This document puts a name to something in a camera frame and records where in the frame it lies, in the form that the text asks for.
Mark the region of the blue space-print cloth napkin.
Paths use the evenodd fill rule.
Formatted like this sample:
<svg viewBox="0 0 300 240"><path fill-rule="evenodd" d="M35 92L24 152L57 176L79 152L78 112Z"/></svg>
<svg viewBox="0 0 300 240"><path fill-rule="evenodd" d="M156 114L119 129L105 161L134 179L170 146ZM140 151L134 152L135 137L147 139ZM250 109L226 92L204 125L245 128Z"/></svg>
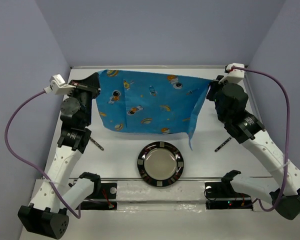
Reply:
<svg viewBox="0 0 300 240"><path fill-rule="evenodd" d="M186 133L192 139L210 79L106 69L98 72L103 126L129 134Z"/></svg>

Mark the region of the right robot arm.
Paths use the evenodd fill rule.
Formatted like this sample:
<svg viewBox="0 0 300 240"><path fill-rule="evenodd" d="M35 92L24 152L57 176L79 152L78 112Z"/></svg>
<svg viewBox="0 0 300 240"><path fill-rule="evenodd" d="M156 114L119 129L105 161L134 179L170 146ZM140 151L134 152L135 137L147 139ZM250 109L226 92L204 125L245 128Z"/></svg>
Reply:
<svg viewBox="0 0 300 240"><path fill-rule="evenodd" d="M300 214L300 170L271 139L264 125L246 110L248 94L236 84L218 75L209 84L207 100L214 102L217 118L227 133L248 150L270 173L271 178L258 179L239 170L226 173L220 183L225 196L247 194L274 206L287 220Z"/></svg>

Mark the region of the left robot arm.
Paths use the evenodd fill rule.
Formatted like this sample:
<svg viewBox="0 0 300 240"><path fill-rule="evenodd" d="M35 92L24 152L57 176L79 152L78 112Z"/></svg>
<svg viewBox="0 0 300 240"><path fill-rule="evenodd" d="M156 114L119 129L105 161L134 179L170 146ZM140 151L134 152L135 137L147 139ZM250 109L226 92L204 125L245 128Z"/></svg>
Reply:
<svg viewBox="0 0 300 240"><path fill-rule="evenodd" d="M101 177L90 172L82 173L69 186L70 175L90 141L92 102L101 92L99 74L68 83L57 74L44 92L66 97L60 107L60 137L38 192L29 205L20 207L17 215L28 232L59 240L68 228L68 213L78 216L75 209L101 191Z"/></svg>

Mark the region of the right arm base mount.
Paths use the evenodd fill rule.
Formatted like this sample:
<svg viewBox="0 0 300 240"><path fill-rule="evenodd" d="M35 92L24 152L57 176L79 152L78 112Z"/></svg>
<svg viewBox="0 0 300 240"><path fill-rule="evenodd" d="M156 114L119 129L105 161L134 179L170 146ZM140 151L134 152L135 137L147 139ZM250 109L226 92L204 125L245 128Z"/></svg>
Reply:
<svg viewBox="0 0 300 240"><path fill-rule="evenodd" d="M204 184L207 210L253 210L253 199L243 193L228 190L221 181Z"/></svg>

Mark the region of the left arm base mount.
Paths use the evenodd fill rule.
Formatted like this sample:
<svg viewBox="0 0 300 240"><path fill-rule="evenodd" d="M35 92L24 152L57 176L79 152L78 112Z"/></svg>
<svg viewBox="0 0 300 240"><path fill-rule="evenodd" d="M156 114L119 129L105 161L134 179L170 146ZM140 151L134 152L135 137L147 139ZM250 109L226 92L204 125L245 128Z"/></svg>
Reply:
<svg viewBox="0 0 300 240"><path fill-rule="evenodd" d="M117 182L102 182L100 191L88 196L80 205L83 211L115 211L117 210Z"/></svg>

